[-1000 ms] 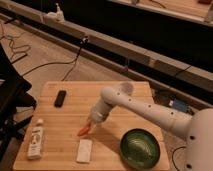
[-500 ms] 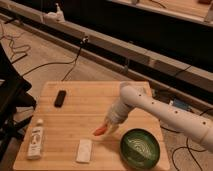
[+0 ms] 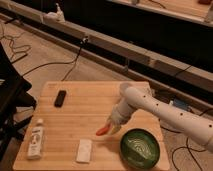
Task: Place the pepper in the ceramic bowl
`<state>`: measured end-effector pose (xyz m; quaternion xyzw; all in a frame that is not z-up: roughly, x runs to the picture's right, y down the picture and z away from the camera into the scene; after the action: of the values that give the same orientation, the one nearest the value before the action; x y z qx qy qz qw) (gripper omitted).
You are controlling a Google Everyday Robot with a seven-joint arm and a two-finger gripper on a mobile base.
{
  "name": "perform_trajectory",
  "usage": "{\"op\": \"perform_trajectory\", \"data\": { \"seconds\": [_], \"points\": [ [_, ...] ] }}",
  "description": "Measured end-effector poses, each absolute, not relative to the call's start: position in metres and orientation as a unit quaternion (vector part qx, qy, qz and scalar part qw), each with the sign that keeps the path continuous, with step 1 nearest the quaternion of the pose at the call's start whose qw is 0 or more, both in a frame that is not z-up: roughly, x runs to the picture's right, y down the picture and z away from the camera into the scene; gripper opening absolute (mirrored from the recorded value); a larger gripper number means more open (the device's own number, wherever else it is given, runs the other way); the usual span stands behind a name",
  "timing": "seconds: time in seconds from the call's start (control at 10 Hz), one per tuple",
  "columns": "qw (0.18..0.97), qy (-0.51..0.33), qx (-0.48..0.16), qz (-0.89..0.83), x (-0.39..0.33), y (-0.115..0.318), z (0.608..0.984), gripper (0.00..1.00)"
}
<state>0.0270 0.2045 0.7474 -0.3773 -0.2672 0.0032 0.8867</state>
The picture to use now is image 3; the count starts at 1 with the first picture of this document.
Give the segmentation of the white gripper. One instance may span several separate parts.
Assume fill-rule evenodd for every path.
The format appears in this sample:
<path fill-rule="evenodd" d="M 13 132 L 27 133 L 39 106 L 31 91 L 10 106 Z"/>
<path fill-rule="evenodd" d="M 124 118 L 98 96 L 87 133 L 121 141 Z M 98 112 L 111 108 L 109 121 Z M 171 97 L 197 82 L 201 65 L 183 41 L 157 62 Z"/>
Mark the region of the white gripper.
<path fill-rule="evenodd" d="M 109 119 L 112 123 L 110 124 L 107 134 L 114 135 L 121 129 L 120 125 L 126 124 L 131 119 L 131 114 L 129 112 L 120 111 L 119 108 L 115 106 L 112 109 Z"/>

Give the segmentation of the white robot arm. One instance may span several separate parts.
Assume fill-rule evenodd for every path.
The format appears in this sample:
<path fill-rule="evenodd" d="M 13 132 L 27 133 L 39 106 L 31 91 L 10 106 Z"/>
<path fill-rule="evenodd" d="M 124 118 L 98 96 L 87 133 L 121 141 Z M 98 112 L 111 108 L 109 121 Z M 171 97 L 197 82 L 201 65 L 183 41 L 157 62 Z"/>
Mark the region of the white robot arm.
<path fill-rule="evenodd" d="M 157 100 L 146 91 L 129 86 L 121 90 L 122 99 L 113 108 L 109 121 L 114 126 L 126 124 L 133 113 L 146 110 L 179 129 L 197 144 L 213 153 L 213 121 Z"/>

